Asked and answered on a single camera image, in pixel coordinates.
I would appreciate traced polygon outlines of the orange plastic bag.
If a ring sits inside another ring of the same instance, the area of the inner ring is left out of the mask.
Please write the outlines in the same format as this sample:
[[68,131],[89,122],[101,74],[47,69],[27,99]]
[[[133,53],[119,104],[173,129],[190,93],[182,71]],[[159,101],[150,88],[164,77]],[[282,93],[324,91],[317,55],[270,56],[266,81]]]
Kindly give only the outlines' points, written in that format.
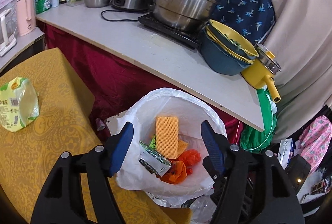
[[172,167],[160,179],[168,184],[180,184],[187,176],[193,173],[192,167],[197,165],[200,161],[201,154],[197,150],[187,150],[177,159],[171,161]]

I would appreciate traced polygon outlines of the orange mesh cloth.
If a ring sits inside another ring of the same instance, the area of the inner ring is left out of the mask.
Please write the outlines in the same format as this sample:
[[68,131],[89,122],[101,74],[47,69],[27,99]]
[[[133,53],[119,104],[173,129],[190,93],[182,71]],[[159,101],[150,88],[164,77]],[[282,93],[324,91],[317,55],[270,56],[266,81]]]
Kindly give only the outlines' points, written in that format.
[[156,149],[167,159],[178,158],[188,147],[179,139],[178,117],[158,116],[155,123]]

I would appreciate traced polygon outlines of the small green drink carton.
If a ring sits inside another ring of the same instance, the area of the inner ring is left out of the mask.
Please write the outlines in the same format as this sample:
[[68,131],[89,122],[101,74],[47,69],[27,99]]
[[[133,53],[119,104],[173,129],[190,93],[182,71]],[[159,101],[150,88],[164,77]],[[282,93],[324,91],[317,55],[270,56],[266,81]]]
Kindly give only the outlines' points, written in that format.
[[159,177],[164,176],[172,167],[172,163],[166,157],[143,142],[140,142],[139,162],[150,173],[154,173]]

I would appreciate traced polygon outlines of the yellow green snack bag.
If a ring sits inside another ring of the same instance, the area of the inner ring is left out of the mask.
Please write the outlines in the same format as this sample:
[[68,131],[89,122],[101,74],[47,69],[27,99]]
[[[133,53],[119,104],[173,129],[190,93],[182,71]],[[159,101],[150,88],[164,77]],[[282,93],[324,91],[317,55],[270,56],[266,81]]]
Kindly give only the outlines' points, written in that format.
[[29,79],[16,77],[1,86],[1,126],[17,132],[39,116],[38,94]]

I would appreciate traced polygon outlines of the green toothpaste box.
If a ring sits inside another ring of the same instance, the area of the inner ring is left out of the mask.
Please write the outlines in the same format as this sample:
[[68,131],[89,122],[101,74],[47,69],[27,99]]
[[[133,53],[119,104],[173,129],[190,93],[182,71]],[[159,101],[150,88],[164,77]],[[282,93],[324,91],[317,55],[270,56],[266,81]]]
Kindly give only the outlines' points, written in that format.
[[149,143],[149,148],[156,149],[156,135],[153,136],[151,142]]

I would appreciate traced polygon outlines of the trash bin with white liner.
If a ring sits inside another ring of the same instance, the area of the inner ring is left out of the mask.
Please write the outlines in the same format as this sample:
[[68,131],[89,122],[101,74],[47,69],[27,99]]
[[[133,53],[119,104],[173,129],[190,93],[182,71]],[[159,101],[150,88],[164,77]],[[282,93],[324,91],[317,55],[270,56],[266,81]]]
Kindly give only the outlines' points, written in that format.
[[[126,122],[133,125],[132,142],[116,183],[122,189],[143,190],[172,205],[198,198],[210,191],[213,180],[203,167],[208,151],[201,137],[201,123],[208,121],[214,131],[226,136],[224,122],[203,101],[183,91],[161,88],[149,92],[130,109],[106,119],[112,135]],[[195,150],[194,165],[179,160]]]

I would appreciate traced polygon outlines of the yellow paisley tablecloth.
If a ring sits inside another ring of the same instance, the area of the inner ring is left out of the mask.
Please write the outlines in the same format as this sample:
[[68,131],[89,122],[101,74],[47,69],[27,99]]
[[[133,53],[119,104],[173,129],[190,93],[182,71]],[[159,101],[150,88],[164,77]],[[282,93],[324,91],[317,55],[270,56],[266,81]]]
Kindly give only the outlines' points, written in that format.
[[[25,128],[1,128],[1,187],[17,212],[31,223],[34,206],[52,167],[63,152],[88,153],[100,142],[89,114],[95,98],[59,49],[41,52],[1,77],[1,86],[16,77],[30,80],[38,94],[39,116]],[[97,223],[88,187],[81,174],[87,217]],[[188,208],[163,208],[143,191],[109,184],[124,223],[189,223]]]

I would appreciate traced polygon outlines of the yellow electric pot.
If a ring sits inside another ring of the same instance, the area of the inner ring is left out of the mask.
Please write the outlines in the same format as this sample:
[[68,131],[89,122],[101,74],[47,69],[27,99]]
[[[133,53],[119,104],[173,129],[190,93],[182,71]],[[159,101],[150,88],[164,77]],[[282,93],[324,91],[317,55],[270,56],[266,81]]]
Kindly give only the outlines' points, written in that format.
[[264,45],[257,44],[258,57],[254,63],[241,72],[242,77],[255,89],[267,86],[272,101],[278,103],[281,96],[275,86],[275,76],[281,71],[281,67],[275,60],[275,55]]

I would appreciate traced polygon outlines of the stacked blue yellow basins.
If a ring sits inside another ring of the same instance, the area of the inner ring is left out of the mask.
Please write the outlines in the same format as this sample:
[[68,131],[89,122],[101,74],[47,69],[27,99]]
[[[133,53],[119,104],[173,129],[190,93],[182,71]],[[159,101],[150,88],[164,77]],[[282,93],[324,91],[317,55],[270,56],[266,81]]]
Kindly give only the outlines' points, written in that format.
[[250,67],[258,52],[237,31],[215,20],[208,20],[200,32],[199,51],[215,72],[235,76]]

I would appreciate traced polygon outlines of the red satin counter skirt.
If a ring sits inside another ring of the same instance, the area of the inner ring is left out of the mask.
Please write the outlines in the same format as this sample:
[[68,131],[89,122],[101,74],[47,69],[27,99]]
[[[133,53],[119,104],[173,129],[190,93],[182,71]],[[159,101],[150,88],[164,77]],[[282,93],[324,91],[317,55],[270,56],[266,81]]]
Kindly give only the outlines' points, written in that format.
[[39,21],[49,49],[58,48],[95,97],[89,115],[91,126],[101,142],[108,130],[97,130],[96,119],[105,121],[126,111],[150,91],[172,88],[157,76],[83,41],[65,31]]

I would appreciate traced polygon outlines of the black induction cooktop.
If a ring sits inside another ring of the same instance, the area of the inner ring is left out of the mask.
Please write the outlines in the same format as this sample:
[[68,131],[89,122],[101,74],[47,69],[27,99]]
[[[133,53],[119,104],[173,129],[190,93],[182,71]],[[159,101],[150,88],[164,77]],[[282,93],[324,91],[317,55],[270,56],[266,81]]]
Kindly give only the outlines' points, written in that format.
[[184,31],[177,30],[170,26],[167,26],[161,22],[159,22],[152,13],[145,14],[143,16],[138,17],[138,22],[143,24],[144,26],[158,31],[170,38],[173,38],[185,46],[191,49],[197,49],[200,45],[200,40],[198,38],[198,33],[188,33]]

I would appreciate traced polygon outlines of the beige curtain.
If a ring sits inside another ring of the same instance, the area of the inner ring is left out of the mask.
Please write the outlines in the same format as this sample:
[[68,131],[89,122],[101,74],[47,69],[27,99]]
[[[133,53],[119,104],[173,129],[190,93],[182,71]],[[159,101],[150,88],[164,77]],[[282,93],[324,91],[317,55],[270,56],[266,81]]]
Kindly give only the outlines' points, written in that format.
[[331,107],[331,0],[273,0],[276,23],[265,41],[281,66],[272,141],[299,130]]

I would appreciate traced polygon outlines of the white glass blender kettle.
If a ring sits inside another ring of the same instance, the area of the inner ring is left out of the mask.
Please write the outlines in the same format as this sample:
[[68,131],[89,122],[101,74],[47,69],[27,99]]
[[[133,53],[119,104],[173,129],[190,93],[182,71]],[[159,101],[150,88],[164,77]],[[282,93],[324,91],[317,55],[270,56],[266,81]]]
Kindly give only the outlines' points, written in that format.
[[17,43],[17,21],[15,8],[1,12],[1,57],[4,57]]

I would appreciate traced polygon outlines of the pink electric kettle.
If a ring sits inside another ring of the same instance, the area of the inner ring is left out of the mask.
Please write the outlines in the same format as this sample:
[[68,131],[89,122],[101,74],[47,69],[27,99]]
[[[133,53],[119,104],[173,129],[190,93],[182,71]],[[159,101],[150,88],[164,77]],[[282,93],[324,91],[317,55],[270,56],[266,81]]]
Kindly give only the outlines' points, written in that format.
[[24,36],[36,28],[33,0],[17,0],[15,3],[18,34]]

